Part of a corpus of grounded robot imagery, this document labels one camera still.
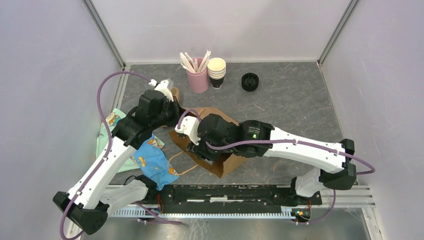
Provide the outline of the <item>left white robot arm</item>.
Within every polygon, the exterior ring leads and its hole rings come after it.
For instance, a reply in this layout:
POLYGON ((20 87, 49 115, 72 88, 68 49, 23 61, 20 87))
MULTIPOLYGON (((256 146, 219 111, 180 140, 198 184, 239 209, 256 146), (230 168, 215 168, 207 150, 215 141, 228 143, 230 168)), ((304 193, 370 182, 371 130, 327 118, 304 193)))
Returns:
POLYGON ((149 140, 153 131, 166 126, 174 127, 183 109, 176 88, 147 90, 125 117, 107 129, 107 144, 83 177, 68 191, 58 191, 52 201, 62 211, 60 224, 69 219, 82 234, 96 233, 117 210, 137 201, 153 203, 157 190, 141 180, 107 194, 105 190, 121 166, 149 140))

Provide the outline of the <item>brown paper takeout bag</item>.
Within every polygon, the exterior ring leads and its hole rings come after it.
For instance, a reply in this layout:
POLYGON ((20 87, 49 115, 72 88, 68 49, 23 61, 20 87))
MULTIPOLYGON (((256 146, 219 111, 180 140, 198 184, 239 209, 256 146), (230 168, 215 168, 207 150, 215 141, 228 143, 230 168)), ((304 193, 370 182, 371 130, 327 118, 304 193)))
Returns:
MULTIPOLYGON (((233 120, 231 117, 226 115, 224 112, 214 107, 195 107, 194 110, 199 113, 199 116, 203 119, 209 114, 216 114, 221 116, 227 122, 233 122, 238 124, 236 120, 233 120)), ((219 158, 213 163, 209 164, 206 161, 197 158, 193 153, 188 152, 187 147, 191 142, 190 139, 186 137, 180 137, 177 133, 172 130, 168 133, 172 142, 177 146, 180 151, 183 151, 184 154, 188 155, 190 164, 198 165, 199 167, 204 168, 208 172, 216 175, 219 178, 225 177, 234 169, 242 165, 247 158, 242 156, 236 156, 234 154, 221 154, 219 158)))

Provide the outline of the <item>brown cardboard cup carriers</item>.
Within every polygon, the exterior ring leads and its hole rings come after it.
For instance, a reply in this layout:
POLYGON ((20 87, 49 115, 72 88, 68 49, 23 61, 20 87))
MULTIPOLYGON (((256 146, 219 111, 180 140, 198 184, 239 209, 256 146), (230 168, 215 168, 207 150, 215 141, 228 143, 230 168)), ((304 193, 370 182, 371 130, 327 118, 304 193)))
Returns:
POLYGON ((180 90, 173 86, 171 89, 172 96, 179 102, 180 101, 180 90))

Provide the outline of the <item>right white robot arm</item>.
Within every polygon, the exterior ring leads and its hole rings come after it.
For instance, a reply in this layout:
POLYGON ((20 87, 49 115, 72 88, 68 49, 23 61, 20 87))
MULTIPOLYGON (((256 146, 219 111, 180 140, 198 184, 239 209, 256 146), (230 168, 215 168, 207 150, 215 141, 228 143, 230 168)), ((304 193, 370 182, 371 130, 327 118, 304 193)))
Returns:
POLYGON ((188 136, 188 151, 207 162, 216 161, 222 154, 233 154, 244 158, 284 158, 313 166, 290 184, 288 196, 295 204, 302 204, 324 188, 350 190, 357 180, 357 168, 351 162, 355 143, 351 139, 322 142, 262 121, 234 123, 212 113, 203 119, 182 117, 175 131, 188 136))

